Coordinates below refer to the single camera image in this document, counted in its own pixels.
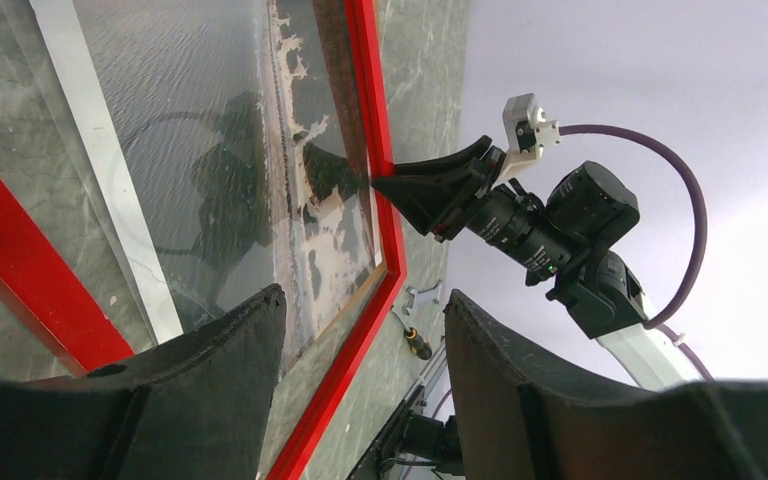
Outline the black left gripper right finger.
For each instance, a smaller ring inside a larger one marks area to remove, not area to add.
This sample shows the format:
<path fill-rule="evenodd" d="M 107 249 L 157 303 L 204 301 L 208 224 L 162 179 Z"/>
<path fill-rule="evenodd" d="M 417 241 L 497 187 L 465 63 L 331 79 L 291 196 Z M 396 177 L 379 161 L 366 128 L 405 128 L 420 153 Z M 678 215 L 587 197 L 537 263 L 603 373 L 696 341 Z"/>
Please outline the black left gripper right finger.
<path fill-rule="evenodd" d="M 768 382 L 650 392 L 521 336 L 460 291 L 444 310 L 469 479 L 768 479 Z"/>

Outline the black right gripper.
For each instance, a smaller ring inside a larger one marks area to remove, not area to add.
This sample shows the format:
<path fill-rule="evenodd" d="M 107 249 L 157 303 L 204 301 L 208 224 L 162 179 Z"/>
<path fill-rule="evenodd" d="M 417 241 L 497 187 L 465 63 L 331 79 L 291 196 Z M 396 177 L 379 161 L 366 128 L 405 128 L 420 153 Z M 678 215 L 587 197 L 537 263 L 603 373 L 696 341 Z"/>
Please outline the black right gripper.
<path fill-rule="evenodd" d="M 394 166 L 371 186 L 417 233 L 452 240 L 466 229 L 529 272 L 558 272 L 580 245 L 550 219 L 547 205 L 517 180 L 491 188 L 492 139 L 456 153 Z"/>

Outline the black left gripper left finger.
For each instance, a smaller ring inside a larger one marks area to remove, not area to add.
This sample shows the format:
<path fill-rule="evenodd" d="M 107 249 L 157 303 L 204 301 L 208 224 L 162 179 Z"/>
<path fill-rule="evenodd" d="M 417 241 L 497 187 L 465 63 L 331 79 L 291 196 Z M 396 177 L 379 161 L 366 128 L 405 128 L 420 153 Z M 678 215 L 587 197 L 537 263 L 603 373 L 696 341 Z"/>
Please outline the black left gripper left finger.
<path fill-rule="evenodd" d="M 0 380 L 0 479 L 252 479 L 285 337 L 272 284 L 78 378 Z"/>

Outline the yellow black screwdriver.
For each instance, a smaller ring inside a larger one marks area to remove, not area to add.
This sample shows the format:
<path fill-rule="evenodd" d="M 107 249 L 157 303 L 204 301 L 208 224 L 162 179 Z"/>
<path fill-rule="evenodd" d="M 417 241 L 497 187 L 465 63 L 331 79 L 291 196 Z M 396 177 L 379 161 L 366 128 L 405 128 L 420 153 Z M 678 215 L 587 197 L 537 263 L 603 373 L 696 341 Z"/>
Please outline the yellow black screwdriver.
<path fill-rule="evenodd" d="M 403 329 L 403 337 L 414 356 L 422 361 L 428 361 L 433 356 L 433 350 L 429 342 L 418 332 L 418 330 L 410 326 L 397 312 L 391 310 L 390 314 L 393 315 Z"/>

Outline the red picture frame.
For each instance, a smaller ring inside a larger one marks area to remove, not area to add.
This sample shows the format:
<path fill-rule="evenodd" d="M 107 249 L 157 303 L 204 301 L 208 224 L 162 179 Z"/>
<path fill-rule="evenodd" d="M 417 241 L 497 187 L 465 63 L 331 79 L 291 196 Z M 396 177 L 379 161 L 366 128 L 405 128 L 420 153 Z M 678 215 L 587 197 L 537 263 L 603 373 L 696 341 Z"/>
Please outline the red picture frame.
<path fill-rule="evenodd" d="M 0 380 L 287 300 L 257 475 L 302 479 L 394 297 L 371 1 L 0 1 Z"/>

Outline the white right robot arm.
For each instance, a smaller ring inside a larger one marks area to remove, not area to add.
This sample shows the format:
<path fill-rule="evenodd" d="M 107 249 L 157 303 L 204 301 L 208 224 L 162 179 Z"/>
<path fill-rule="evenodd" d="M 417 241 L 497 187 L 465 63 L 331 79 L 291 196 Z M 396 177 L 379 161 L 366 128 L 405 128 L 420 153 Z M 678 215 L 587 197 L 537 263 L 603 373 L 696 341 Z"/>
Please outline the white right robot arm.
<path fill-rule="evenodd" d="M 639 221 L 635 195 L 606 167 L 587 161 L 567 174 L 546 200 L 526 191 L 515 170 L 535 163 L 545 146 L 566 136 L 604 135 L 641 145 L 681 177 L 690 197 L 694 237 L 688 266 L 658 313 L 614 244 Z M 709 378 L 668 320 L 684 304 L 707 246 L 707 209 L 684 160 L 644 134 L 608 125 L 572 125 L 533 133 L 516 128 L 509 153 L 488 137 L 446 157 L 402 164 L 373 188 L 420 234 L 439 242 L 469 230 L 526 271 L 526 284 L 552 281 L 547 299 L 560 303 L 580 330 L 607 350 L 635 383 L 659 391 Z"/>

